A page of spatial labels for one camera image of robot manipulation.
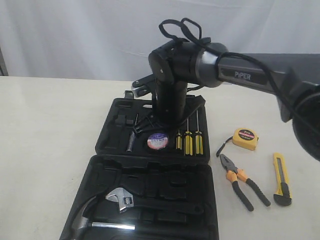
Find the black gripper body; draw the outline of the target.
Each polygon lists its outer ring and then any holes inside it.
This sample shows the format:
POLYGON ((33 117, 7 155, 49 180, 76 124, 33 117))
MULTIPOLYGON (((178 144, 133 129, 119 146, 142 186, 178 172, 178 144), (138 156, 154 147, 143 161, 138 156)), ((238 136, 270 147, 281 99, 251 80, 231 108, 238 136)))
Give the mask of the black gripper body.
POLYGON ((182 125, 206 100, 201 96, 187 95, 187 83, 174 84, 153 79, 146 86, 152 95, 152 111, 163 125, 182 125))

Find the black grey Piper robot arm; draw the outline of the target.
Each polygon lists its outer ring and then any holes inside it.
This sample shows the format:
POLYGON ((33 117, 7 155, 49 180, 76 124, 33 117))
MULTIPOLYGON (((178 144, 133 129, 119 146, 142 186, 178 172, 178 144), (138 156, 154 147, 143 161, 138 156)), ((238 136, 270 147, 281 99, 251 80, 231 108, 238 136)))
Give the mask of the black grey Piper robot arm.
POLYGON ((274 95, 280 118, 291 122, 301 147, 320 158, 320 56, 317 53, 233 53, 209 38, 199 44, 171 40, 148 56, 152 73, 134 81, 133 94, 152 94, 166 125, 184 122, 188 84, 230 83, 274 95))

